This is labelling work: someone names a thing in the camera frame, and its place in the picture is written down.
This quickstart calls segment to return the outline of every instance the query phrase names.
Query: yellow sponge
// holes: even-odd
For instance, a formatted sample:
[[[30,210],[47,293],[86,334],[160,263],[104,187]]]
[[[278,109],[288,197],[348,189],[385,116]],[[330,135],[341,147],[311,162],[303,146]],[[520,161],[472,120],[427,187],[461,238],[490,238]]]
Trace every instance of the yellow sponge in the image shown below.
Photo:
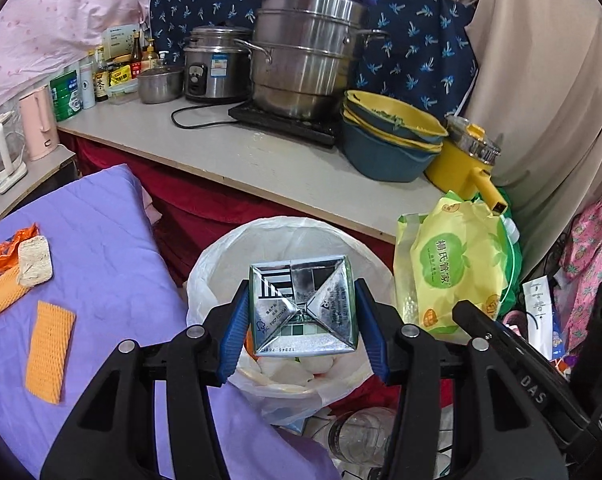
[[[18,265],[6,270],[0,276],[0,313],[30,290],[29,286],[21,286],[17,283],[18,276]]]
[[[66,352],[75,314],[40,301],[32,330],[25,387],[34,396],[58,404],[61,398]]]

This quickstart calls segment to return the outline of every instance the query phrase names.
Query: white electric kettle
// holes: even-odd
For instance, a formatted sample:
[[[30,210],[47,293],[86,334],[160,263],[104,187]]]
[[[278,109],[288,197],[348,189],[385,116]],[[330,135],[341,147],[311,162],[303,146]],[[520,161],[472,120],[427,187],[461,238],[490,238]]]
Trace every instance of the white electric kettle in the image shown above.
[[[18,116],[10,110],[0,115],[0,193],[8,191],[28,173],[24,162],[24,134],[17,129]]]

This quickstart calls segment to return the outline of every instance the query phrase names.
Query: mattress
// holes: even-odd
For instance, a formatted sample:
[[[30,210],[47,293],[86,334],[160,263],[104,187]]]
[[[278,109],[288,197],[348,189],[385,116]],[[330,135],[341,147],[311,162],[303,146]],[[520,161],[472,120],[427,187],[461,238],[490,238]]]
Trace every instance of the mattress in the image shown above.
[[[38,478],[66,417],[113,348],[127,338],[141,346],[172,339],[186,328],[187,305],[159,256],[139,181],[127,166],[86,176],[12,213],[0,222],[0,242],[34,222],[48,239],[54,276],[0,314],[0,436]],[[39,300],[76,314],[58,405],[24,387]],[[164,386],[156,388],[157,454],[159,471],[173,478]],[[209,393],[233,480],[339,478],[318,444],[282,438],[231,384]]]

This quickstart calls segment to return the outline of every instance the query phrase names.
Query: navy patterned cloth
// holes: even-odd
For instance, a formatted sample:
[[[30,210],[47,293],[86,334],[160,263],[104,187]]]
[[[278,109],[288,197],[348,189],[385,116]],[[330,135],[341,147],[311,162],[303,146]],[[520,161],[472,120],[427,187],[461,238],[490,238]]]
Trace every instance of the navy patterned cloth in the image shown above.
[[[190,31],[230,22],[254,28],[261,0],[151,0],[150,26],[158,51],[184,63]],[[390,33],[370,41],[353,75],[356,88],[388,95],[440,120],[455,112],[477,72],[467,35],[474,7],[452,0],[377,0],[368,28]]]

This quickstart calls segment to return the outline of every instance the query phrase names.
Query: pink blanket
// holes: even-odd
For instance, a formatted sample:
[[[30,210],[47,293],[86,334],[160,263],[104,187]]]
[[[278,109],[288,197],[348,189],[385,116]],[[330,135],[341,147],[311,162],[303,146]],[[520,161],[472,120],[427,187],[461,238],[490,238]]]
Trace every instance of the pink blanket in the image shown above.
[[[145,19],[150,0],[8,0],[0,12],[0,105],[81,59],[105,28]]]

